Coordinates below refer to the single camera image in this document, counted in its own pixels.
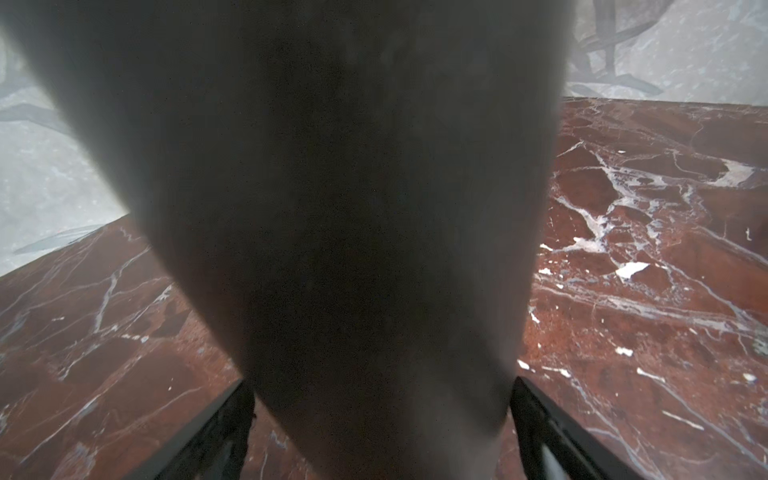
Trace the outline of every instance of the marble table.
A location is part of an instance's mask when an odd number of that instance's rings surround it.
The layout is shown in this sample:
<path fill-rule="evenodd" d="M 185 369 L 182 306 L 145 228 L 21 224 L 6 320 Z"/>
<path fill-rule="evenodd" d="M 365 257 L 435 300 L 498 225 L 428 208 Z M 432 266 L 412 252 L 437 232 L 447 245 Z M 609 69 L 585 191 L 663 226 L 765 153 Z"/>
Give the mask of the marble table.
<path fill-rule="evenodd" d="M 563 108 L 520 372 L 647 478 L 768 478 L 768 109 Z M 237 378 L 124 217 L 0 279 L 0 478 L 120 478 Z M 316 478 L 257 413 L 243 478 Z"/>

